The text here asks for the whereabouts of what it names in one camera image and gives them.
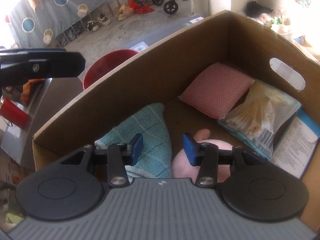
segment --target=concrete floor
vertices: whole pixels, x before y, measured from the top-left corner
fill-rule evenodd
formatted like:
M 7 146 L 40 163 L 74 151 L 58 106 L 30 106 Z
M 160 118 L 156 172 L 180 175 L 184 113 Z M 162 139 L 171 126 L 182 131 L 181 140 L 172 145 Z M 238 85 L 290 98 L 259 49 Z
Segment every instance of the concrete floor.
M 166 14 L 163 7 L 154 6 L 154 12 L 147 14 L 135 13 L 132 16 L 119 21 L 118 17 L 112 17 L 111 24 L 101 26 L 96 32 L 84 32 L 77 39 L 65 46 L 67 51 L 78 51 L 86 59 L 85 71 L 79 78 L 83 80 L 88 68 L 99 58 L 107 53 L 120 49 L 123 45 L 133 41 L 158 28 L 162 28 L 177 20 L 191 17 L 190 0 L 177 0 L 178 11 L 174 15 Z

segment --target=blue gripper pad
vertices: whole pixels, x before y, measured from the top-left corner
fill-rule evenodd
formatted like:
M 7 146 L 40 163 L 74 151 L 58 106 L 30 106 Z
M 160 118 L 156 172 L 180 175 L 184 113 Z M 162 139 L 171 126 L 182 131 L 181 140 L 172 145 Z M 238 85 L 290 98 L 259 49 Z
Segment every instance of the blue gripper pad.
M 143 135 L 139 134 L 140 136 L 133 144 L 132 154 L 131 154 L 131 163 L 132 166 L 137 164 L 137 161 L 139 159 L 140 153 L 143 148 Z
M 196 163 L 196 149 L 188 137 L 184 134 L 182 136 L 183 149 L 187 155 L 190 165 L 197 166 Z

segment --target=red bowl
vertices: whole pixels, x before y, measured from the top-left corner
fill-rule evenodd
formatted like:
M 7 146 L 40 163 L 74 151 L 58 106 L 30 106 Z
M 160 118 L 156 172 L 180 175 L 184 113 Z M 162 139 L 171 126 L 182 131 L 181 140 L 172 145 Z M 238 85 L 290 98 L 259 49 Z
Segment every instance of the red bowl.
M 83 89 L 87 89 L 105 74 L 133 57 L 138 52 L 133 49 L 120 49 L 110 52 L 97 60 L 87 71 L 83 79 Z

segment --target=plastic bag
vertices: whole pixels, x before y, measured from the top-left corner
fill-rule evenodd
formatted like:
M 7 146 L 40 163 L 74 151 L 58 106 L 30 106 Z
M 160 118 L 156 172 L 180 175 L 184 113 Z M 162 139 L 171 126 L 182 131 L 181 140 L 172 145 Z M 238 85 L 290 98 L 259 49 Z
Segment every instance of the plastic bag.
M 218 123 L 259 155 L 270 158 L 279 127 L 301 103 L 273 86 L 256 80 L 241 105 Z

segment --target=barcode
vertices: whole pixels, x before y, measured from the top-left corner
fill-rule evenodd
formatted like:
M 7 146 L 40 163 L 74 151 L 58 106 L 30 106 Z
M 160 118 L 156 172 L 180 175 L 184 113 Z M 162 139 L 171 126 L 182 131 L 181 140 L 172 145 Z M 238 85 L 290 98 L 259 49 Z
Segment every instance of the barcode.
M 256 140 L 268 151 L 272 148 L 273 133 L 264 128 L 262 133 L 256 137 Z

